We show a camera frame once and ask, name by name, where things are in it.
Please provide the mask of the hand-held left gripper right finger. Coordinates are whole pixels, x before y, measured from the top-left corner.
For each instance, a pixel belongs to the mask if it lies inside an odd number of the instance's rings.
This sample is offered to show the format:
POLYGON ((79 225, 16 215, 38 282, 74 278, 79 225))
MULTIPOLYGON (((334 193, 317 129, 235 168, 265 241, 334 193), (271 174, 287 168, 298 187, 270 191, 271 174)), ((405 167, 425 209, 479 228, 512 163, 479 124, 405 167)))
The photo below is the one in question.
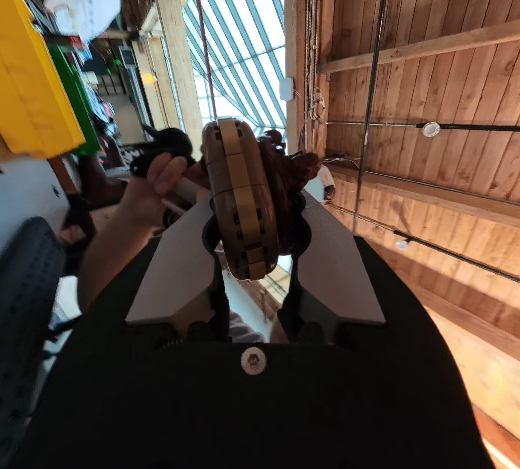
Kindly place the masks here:
POLYGON ((353 234, 306 190, 293 197, 292 270, 278 321, 290 343, 308 324, 326 343, 345 325, 382 327, 385 316, 353 234))

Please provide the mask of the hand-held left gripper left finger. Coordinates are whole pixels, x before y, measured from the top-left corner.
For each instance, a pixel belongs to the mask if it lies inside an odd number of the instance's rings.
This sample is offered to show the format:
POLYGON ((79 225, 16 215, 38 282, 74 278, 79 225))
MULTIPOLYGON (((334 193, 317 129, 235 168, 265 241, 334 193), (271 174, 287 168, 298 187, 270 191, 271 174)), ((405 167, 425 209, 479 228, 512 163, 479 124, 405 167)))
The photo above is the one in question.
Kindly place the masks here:
POLYGON ((204 199, 163 233, 126 323, 167 323, 185 337, 193 323, 203 322, 217 341, 230 342, 229 300, 215 252, 219 241, 211 199, 204 199))

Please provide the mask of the brown toy brick model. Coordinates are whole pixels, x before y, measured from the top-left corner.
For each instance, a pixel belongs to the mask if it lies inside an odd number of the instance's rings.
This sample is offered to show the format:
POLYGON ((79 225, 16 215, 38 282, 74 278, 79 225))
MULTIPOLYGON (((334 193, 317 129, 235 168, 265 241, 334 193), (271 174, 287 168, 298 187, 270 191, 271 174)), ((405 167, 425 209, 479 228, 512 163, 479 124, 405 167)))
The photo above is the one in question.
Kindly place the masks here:
POLYGON ((300 194, 319 158, 287 155, 279 131, 256 137, 236 118, 205 126, 202 154, 228 268, 238 280, 263 279, 293 252, 300 194))

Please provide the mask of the person's right forearm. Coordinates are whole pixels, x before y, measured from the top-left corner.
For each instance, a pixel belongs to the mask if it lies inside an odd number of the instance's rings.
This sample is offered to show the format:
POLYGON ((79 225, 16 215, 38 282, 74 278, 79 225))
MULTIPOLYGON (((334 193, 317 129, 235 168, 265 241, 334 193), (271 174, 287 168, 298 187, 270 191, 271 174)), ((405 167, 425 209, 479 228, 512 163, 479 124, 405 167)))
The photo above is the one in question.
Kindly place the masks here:
POLYGON ((86 313, 109 283, 163 224, 161 198, 121 202, 85 252, 77 277, 77 303, 86 313))

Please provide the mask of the person's right hand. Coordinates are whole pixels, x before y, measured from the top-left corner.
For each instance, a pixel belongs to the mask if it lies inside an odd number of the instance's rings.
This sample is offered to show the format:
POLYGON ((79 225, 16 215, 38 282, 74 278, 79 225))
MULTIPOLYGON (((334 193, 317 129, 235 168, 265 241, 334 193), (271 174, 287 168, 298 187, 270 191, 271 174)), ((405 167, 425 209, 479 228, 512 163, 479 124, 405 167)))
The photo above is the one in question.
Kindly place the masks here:
POLYGON ((209 193, 209 178, 200 162, 188 167, 184 157, 160 154, 152 160, 144 178, 131 178, 120 201, 118 214, 138 228, 159 228, 166 211, 181 215, 180 211, 188 210, 196 203, 178 193, 179 184, 185 181, 197 186, 189 194, 197 201, 209 193))

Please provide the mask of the person's grey clothing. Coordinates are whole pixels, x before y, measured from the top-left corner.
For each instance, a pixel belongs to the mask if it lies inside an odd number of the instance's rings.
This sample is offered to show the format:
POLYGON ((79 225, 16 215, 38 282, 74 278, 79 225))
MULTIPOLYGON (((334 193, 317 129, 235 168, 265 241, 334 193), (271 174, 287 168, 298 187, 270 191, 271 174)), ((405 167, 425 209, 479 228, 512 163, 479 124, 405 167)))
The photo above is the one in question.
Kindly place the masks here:
POLYGON ((263 334, 255 331, 243 321, 239 314, 231 310, 229 312, 229 337, 233 344, 266 342, 263 334))

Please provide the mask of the green plastic bin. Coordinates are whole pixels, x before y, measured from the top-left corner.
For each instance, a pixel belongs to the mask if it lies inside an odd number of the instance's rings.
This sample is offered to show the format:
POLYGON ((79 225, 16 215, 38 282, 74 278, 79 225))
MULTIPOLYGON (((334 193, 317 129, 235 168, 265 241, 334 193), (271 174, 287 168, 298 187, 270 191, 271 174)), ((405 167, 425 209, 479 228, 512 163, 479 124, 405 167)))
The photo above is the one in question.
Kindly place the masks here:
POLYGON ((90 118, 92 110, 84 82, 58 46, 51 45, 48 50, 85 139, 85 143, 75 148, 71 154, 78 157, 95 155, 101 150, 101 145, 90 118))

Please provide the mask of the glass skylight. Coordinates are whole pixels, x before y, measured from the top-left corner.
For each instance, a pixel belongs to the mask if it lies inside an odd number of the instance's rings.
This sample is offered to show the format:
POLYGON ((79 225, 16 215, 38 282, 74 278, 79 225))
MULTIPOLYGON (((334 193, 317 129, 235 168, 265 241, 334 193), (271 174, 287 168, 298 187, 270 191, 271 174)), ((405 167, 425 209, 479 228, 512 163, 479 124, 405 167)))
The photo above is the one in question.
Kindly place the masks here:
POLYGON ((183 8, 202 124, 218 117, 246 121, 256 135, 285 132, 284 0, 200 0, 213 95, 205 63, 197 0, 183 8))

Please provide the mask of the yellow plastic bin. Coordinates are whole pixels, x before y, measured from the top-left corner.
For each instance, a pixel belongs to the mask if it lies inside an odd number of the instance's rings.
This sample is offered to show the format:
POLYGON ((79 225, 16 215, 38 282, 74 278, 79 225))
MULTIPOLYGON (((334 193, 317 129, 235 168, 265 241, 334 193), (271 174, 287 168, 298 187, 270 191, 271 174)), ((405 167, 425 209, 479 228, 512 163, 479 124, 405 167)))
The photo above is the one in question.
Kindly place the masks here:
POLYGON ((85 143, 44 38, 23 0, 1 0, 1 140, 48 159, 85 143))

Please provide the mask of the hanging white papers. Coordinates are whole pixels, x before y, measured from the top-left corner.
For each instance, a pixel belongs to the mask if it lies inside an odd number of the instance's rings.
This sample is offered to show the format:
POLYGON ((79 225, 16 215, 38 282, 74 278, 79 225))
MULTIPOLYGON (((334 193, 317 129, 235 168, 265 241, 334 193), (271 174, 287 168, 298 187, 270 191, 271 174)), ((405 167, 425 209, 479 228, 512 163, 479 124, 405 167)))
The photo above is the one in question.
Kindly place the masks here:
POLYGON ((121 11, 121 0, 44 0, 60 34, 88 43, 104 31, 121 11))

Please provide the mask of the long black ceiling pipe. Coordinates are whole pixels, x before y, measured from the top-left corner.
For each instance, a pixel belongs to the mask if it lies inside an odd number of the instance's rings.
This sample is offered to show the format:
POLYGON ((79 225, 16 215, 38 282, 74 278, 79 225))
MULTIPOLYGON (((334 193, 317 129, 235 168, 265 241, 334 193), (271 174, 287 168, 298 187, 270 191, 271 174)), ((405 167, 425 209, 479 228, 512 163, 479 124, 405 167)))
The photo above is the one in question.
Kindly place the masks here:
POLYGON ((360 203, 361 203, 362 179, 363 179, 363 174, 365 171, 365 164, 366 164, 369 128, 370 128, 372 106, 373 106, 374 93, 375 93, 376 76, 378 73, 379 54, 380 54, 380 48, 381 48, 381 35, 383 32, 383 24, 385 21, 386 6, 387 6, 387 0, 379 0, 378 17, 376 19, 376 26, 375 26, 374 49, 373 49, 371 67, 370 67, 369 84, 368 84, 365 121, 363 124, 363 134, 362 134, 362 142, 361 142, 361 157, 360 157, 359 167, 358 167, 358 172, 357 172, 358 175, 357 175, 357 183, 356 183, 356 198, 355 198, 353 230, 352 230, 353 235, 357 234, 359 210, 360 210, 360 203))

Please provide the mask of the black lighting rail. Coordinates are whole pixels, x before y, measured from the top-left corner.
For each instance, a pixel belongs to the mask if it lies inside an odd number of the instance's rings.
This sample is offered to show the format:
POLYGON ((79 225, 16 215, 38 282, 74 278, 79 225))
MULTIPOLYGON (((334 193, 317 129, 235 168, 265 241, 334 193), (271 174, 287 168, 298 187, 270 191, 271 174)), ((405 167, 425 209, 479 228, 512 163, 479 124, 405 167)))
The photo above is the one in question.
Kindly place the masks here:
POLYGON ((473 260, 469 257, 466 257, 462 254, 459 254, 459 253, 456 253, 456 252, 452 252, 446 248, 443 248, 443 247, 440 247, 438 245, 435 245, 429 241, 425 241, 425 240, 422 240, 420 238, 417 238, 413 235, 409 235, 405 232, 402 232, 402 231, 399 231, 397 229, 393 230, 392 233, 397 236, 397 237, 400 237, 402 239, 404 239, 406 242, 414 242, 416 244, 419 244, 419 245, 422 245, 424 247, 428 247, 430 249, 432 249, 433 251, 436 251, 436 252, 439 252, 439 253, 442 253, 444 255, 447 255, 451 258, 455 258, 461 262, 465 262, 469 265, 472 265, 474 267, 477 267, 481 270, 484 270, 486 272, 489 272, 489 273, 492 273, 494 275, 497 275, 499 277, 502 277, 504 279, 507 279, 509 281, 513 281, 517 284, 519 284, 519 277, 511 274, 511 273, 507 273, 506 271, 503 271, 503 270, 500 270, 500 269, 497 269, 495 267, 492 267, 490 265, 487 265, 487 264, 484 264, 482 262, 478 262, 477 260, 473 260))
MULTIPOLYGON (((415 128, 420 129, 425 123, 416 124, 415 128)), ((457 124, 439 123, 441 130, 460 130, 460 131, 484 131, 484 132, 512 132, 519 133, 519 126, 496 126, 485 124, 457 124)))

